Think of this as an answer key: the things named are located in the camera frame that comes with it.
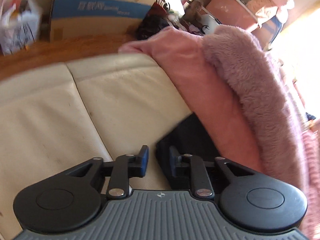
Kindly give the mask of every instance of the metal screw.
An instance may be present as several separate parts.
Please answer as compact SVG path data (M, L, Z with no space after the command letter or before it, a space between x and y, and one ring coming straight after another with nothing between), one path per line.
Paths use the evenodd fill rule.
M120 188L112 188L109 190L109 194L113 197L121 197L124 195L124 190Z
M206 188L198 189L196 194L200 197L209 197L212 195L212 191Z

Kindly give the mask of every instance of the gray ribbed panel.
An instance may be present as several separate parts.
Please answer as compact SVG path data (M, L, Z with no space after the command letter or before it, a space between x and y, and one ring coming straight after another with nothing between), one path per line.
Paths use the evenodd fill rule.
M306 240L298 230L278 236L241 231L220 215L215 205L188 191L134 190L125 200L111 201L86 227L45 236L28 230L15 240Z

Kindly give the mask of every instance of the cream leather sofa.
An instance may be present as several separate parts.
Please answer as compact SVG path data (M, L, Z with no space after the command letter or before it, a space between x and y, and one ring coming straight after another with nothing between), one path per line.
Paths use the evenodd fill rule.
M156 62L107 55L60 63L0 83L0 233L21 228L12 210L24 187L95 156L111 161L150 147L133 188L166 189L155 143L190 114Z

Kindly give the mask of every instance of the pink blanket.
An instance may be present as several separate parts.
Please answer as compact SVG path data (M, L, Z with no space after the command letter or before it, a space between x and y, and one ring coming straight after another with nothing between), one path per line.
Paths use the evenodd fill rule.
M300 188L314 208L303 231L320 238L315 232L320 211L315 185L320 183L311 180L320 175L319 163L311 158L318 158L318 148L302 133L282 82L253 35L223 25L205 37L168 27L147 41L125 44L119 52L151 56L223 156Z

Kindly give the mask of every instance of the wooden floor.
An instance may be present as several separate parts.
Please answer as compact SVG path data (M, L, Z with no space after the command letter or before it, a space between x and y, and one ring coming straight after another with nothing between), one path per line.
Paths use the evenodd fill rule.
M116 53L122 44L132 40L129 35L100 35L52 43L37 41L28 50L0 56L0 80L51 63Z

